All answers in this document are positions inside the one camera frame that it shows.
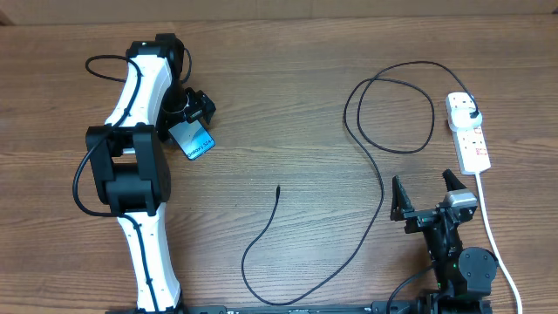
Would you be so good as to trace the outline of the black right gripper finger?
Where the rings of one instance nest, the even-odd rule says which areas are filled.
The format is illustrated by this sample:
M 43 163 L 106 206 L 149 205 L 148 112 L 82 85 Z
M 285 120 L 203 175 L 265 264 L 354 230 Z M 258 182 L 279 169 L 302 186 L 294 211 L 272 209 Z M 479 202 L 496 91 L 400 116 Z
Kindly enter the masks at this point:
M 442 173 L 442 176 L 445 180 L 448 192 L 466 189 L 466 185 L 464 185 L 450 169 L 445 170 Z
M 392 202 L 390 219 L 396 222 L 403 221 L 414 211 L 414 207 L 397 175 L 392 178 L 391 187 Z

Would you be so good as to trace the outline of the blue Galaxy smartphone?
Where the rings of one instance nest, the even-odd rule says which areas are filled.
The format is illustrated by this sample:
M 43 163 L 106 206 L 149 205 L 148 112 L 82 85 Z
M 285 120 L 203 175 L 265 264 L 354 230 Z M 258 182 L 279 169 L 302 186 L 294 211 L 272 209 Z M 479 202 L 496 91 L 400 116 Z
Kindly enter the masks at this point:
M 189 160 L 196 160 L 215 145 L 213 137 L 198 120 L 181 122 L 169 132 Z

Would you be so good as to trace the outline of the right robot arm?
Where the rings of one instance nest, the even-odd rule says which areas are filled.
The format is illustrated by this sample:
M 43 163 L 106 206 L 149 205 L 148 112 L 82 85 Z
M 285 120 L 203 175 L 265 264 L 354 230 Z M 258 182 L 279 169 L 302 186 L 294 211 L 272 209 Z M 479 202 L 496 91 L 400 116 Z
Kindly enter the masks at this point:
M 432 209 L 417 211 L 400 179 L 392 178 L 391 219 L 405 222 L 405 233 L 421 233 L 431 265 L 401 283 L 390 295 L 388 313 L 490 313 L 486 300 L 492 291 L 499 260 L 479 247 L 465 248 L 458 227 L 473 219 L 477 196 L 451 170 L 442 173 L 444 200 Z M 396 302 L 395 296 L 409 283 L 433 271 L 438 288 L 425 290 L 412 301 Z

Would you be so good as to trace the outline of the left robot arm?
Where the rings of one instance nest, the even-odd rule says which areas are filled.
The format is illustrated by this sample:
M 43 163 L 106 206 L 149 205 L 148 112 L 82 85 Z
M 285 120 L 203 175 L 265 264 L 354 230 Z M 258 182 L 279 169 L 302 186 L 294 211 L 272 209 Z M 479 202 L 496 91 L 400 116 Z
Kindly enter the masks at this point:
M 105 216 L 116 218 L 126 236 L 138 290 L 133 312 L 184 313 L 167 242 L 171 173 L 163 145 L 176 142 L 189 160 L 203 155 L 214 146 L 206 126 L 216 106 L 186 85 L 192 58 L 173 33 L 132 42 L 122 60 L 128 72 L 119 101 L 103 125 L 88 128 L 72 194 L 90 165 L 99 200 L 109 207 Z

